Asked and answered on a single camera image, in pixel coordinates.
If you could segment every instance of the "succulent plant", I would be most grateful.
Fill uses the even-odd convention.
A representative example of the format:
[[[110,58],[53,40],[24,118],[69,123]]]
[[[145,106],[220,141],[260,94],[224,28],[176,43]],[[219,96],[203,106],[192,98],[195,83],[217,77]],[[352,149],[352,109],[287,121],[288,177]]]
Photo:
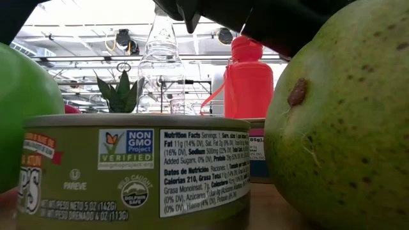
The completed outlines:
[[[139,79],[130,88],[128,73],[122,72],[120,84],[112,85],[96,77],[102,97],[107,100],[109,112],[132,112],[142,96],[144,78]]]

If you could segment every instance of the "wooden table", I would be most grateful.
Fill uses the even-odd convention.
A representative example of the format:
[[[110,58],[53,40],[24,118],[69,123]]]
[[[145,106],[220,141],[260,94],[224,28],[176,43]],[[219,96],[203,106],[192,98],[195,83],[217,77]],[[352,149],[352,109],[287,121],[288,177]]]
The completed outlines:
[[[0,211],[0,229],[15,230],[14,211]],[[290,206],[273,185],[251,185],[251,219],[248,230],[322,230]]]

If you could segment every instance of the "green can label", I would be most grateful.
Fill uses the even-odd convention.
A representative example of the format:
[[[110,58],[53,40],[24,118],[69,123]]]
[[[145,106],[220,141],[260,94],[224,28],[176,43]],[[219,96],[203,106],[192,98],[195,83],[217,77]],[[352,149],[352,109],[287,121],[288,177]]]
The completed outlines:
[[[249,157],[247,132],[33,128],[24,141],[17,227],[245,226]]]

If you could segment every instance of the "nutrition facts label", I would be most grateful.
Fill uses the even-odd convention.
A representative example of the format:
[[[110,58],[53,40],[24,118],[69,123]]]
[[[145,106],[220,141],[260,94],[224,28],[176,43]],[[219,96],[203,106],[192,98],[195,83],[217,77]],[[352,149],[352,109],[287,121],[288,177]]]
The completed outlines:
[[[160,131],[160,217],[232,202],[250,190],[249,135]]]
[[[250,160],[266,160],[264,137],[250,137]]]

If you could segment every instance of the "green mango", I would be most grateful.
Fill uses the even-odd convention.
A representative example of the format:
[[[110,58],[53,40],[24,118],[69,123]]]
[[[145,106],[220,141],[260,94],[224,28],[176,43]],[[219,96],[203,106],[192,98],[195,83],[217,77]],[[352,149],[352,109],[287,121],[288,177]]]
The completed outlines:
[[[282,73],[265,122],[273,182],[330,230],[409,229],[409,1],[359,0]]]
[[[17,186],[24,120],[63,113],[54,79],[29,57],[0,43],[0,193]]]

